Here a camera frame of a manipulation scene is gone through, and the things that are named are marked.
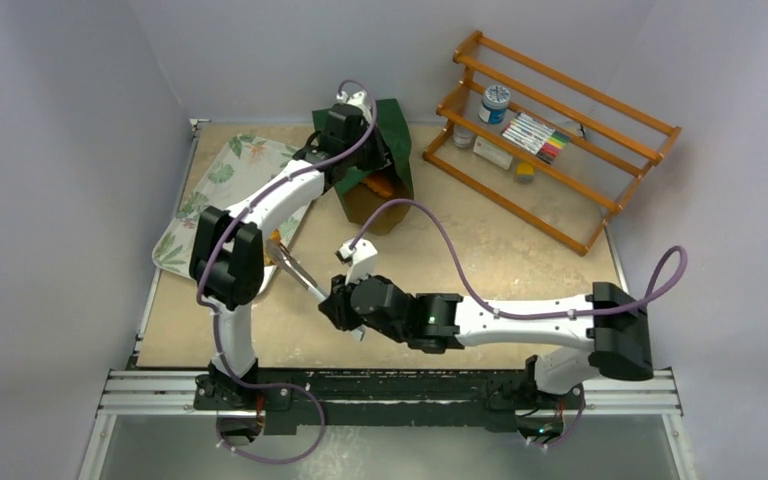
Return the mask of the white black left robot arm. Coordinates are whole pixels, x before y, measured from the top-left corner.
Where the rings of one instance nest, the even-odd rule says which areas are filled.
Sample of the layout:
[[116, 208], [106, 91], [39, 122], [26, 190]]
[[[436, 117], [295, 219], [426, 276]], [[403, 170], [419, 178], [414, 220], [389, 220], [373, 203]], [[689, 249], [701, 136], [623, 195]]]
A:
[[339, 100], [273, 178], [228, 208], [209, 206], [200, 214], [189, 272], [197, 303], [212, 316], [214, 356], [198, 386], [208, 396], [244, 409], [266, 390], [292, 389], [287, 382], [264, 383], [257, 374], [251, 313], [265, 276], [267, 238], [351, 169], [387, 166], [391, 156], [378, 113], [376, 101], [360, 94]]

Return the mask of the round fake bread bun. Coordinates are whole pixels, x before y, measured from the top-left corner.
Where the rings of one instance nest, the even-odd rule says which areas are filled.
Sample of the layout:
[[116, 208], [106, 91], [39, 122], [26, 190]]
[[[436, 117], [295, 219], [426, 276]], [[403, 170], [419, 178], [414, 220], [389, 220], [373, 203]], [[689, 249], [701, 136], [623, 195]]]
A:
[[264, 266], [275, 266], [281, 262], [282, 259], [282, 236], [281, 232], [276, 229], [269, 237], [264, 241], [263, 255]]

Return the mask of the orange fake baguette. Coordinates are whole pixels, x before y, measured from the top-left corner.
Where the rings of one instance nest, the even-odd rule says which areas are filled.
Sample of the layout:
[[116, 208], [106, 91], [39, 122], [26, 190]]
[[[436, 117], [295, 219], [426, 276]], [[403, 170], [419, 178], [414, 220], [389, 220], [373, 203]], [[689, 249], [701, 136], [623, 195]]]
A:
[[361, 181], [361, 184], [383, 199], [391, 199], [396, 193], [395, 184], [383, 172], [371, 173]]

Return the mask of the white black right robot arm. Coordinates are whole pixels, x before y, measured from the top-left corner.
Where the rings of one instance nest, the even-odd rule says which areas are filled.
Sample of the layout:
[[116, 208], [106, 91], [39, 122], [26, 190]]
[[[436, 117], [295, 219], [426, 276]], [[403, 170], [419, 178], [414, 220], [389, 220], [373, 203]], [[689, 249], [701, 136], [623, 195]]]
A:
[[500, 301], [482, 306], [455, 293], [409, 294], [373, 275], [333, 277], [318, 305], [335, 329], [371, 329], [425, 354], [489, 344], [546, 344], [554, 351], [526, 362], [524, 399], [536, 407], [596, 376], [648, 381], [654, 376], [645, 307], [610, 282], [557, 300]]

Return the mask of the metal tongs with white handle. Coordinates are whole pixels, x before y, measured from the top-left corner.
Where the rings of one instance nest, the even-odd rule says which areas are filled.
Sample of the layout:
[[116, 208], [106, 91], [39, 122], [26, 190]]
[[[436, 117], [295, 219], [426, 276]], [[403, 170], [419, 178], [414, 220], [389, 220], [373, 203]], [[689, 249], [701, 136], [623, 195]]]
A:
[[304, 269], [301, 263], [291, 255], [288, 248], [284, 245], [282, 253], [281, 262], [275, 266], [296, 280], [318, 303], [323, 302], [327, 294], [318, 285], [313, 276]]

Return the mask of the green paper bag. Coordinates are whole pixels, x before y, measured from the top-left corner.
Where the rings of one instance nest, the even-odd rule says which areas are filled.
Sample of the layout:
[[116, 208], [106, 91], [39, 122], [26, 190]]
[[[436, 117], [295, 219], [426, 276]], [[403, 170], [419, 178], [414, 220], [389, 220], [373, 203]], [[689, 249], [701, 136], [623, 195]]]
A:
[[383, 172], [389, 176], [395, 184], [396, 193], [391, 199], [378, 197], [361, 184], [361, 181], [371, 173], [359, 172], [352, 168], [347, 177], [332, 189], [337, 195], [347, 221], [358, 226], [364, 225], [385, 202], [414, 197], [410, 167], [412, 139], [401, 107], [397, 100], [390, 98], [378, 100], [376, 109], [376, 126], [391, 150], [391, 165], [377, 172]]

